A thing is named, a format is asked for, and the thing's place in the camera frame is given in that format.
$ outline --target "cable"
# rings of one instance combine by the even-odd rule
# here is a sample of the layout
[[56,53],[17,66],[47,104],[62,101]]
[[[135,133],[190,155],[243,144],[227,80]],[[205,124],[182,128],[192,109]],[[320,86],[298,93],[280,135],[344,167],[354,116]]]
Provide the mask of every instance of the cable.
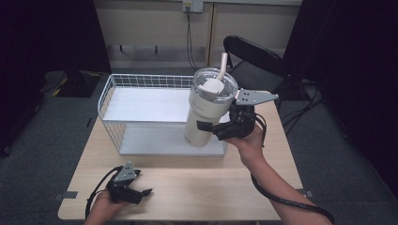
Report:
[[66,72],[64,71],[64,74],[62,74],[62,77],[61,77],[61,79],[59,80],[59,82],[57,82],[54,86],[52,86],[52,87],[50,87],[50,88],[48,88],[48,89],[46,89],[46,90],[44,90],[44,91],[42,91],[42,92],[40,92],[41,94],[44,94],[44,93],[46,93],[46,92],[48,92],[48,91],[50,91],[50,90],[53,90],[56,86],[58,86],[62,81],[64,81],[64,79],[65,79],[65,75],[66,75]]
[[310,205],[310,204],[306,204],[306,203],[302,203],[302,202],[295,202],[295,201],[290,201],[290,200],[286,200],[283,198],[279,198],[275,195],[272,195],[271,193],[267,192],[266,190],[264,190],[257,182],[257,180],[254,178],[254,176],[251,174],[252,177],[252,181],[253,184],[255,186],[255,188],[262,194],[264,195],[266,198],[273,200],[276,203],[281,203],[281,204],[285,204],[285,205],[289,205],[292,207],[296,207],[299,209],[305,209],[305,210],[309,210],[312,212],[315,212],[317,214],[323,215],[325,216],[332,224],[334,224],[334,217],[333,215],[328,212],[327,210],[318,207],[318,206],[314,206],[314,205]]
[[99,183],[97,184],[96,188],[93,190],[93,192],[90,195],[90,198],[87,199],[87,205],[85,206],[85,218],[88,217],[88,215],[90,214],[90,209],[91,209],[91,203],[94,200],[94,197],[96,197],[96,195],[100,192],[102,192],[103,190],[97,191],[100,188],[100,185],[102,185],[103,181],[113,172],[116,171],[121,171],[123,169],[123,166],[118,166],[115,167],[113,169],[111,169],[108,173],[106,173],[106,175],[104,177],[102,177],[102,179],[99,181]]
[[[256,114],[257,116],[261,117],[261,119],[259,117],[256,117],[255,120],[261,125],[261,127],[263,128],[263,142],[264,139],[266,138],[266,133],[267,133],[267,123],[266,120],[264,119],[263,116],[261,116],[260,114]],[[275,195],[272,195],[271,193],[267,192],[266,190],[264,190],[257,182],[257,180],[255,179],[255,177],[251,174],[251,178],[253,181],[253,184],[255,186],[255,188],[262,194],[264,195],[266,198],[273,200],[276,203],[281,203],[281,204],[285,204],[285,205],[289,205],[292,207],[296,207],[296,208],[300,208],[300,209],[305,209],[305,210],[309,210],[318,214],[321,214],[323,216],[325,216],[326,218],[328,218],[328,220],[330,220],[330,222],[332,224],[334,224],[334,217],[333,215],[328,212],[327,210],[314,206],[314,205],[310,205],[310,204],[306,204],[306,203],[302,203],[302,202],[294,202],[294,201],[290,201],[290,200],[286,200],[280,197],[277,197]]]
[[190,8],[185,7],[187,12],[187,20],[188,20],[188,30],[187,30],[187,54],[188,54],[188,62],[191,65],[191,68],[196,71],[199,68],[195,65],[192,56],[192,40],[191,40],[191,18],[190,18]]
[[296,119],[296,121],[293,123],[293,125],[290,127],[290,129],[288,129],[288,130],[285,132],[285,135],[286,135],[286,136],[290,133],[290,131],[292,130],[292,128],[293,128],[293,127],[295,126],[295,124],[299,121],[299,119],[301,118],[301,116],[302,116],[303,114],[305,114],[307,111],[311,110],[313,107],[315,107],[316,105],[318,105],[319,103],[321,103],[321,102],[323,101],[323,98],[320,98],[317,102],[314,102],[314,100],[315,100],[315,98],[316,98],[316,95],[317,95],[317,93],[319,92],[319,86],[320,86],[320,85],[318,85],[318,86],[316,87],[314,96],[311,98],[310,102],[309,102],[303,109],[298,110],[298,111],[293,111],[293,112],[291,112],[291,113],[285,115],[285,116],[281,119],[281,120],[284,120],[284,118],[286,118],[287,116],[291,115],[292,113],[296,113],[292,118],[290,118],[288,121],[286,121],[286,122],[283,123],[283,126],[285,127],[285,126],[288,125],[290,122],[292,122],[294,119]]

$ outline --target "human hand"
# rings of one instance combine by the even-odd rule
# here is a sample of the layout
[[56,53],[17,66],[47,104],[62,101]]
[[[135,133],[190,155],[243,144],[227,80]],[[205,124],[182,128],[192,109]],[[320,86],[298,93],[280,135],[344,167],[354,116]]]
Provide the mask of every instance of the human hand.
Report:
[[237,147],[240,153],[240,160],[249,170],[255,164],[265,162],[263,155],[263,130],[259,126],[255,126],[253,132],[242,139],[231,138],[225,141]]
[[94,202],[84,225],[104,224],[127,205],[129,205],[128,202],[112,202],[109,191],[104,190],[97,195],[97,199]]

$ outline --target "wooden table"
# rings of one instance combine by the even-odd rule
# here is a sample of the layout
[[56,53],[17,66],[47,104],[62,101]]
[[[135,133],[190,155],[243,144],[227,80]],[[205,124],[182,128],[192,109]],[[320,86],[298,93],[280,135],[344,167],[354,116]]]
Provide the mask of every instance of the wooden table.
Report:
[[[256,106],[267,120],[264,154],[269,164],[294,188],[302,188],[279,115],[273,102]],[[254,188],[249,171],[229,144],[224,157],[121,157],[99,119],[92,130],[58,216],[83,220],[86,199],[113,167],[131,161],[142,170],[130,187],[153,188],[140,204],[131,204],[115,220],[240,221],[279,219],[269,200]]]

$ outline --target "electrical outlet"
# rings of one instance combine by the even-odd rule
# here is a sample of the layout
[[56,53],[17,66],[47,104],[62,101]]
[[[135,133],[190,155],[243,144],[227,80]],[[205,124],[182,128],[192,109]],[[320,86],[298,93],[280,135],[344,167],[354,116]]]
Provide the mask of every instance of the electrical outlet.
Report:
[[187,11],[187,8],[190,9],[190,12],[193,11],[193,2],[192,1],[182,1],[182,11]]
[[192,3],[193,12],[203,12],[203,2]]

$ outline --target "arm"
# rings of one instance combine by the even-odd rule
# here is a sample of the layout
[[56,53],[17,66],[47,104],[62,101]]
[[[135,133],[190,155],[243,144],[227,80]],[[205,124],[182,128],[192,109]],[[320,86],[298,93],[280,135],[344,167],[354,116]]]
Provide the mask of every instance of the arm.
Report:
[[113,203],[107,190],[100,192],[84,225],[101,225],[110,220],[120,209],[129,205],[128,202]]
[[[263,189],[280,198],[314,205],[269,166],[263,155],[262,133],[259,127],[255,127],[253,133],[243,139],[232,138],[226,141],[237,147],[243,165],[249,169]],[[283,224],[331,224],[320,214],[274,201],[271,201],[271,204],[281,217]]]

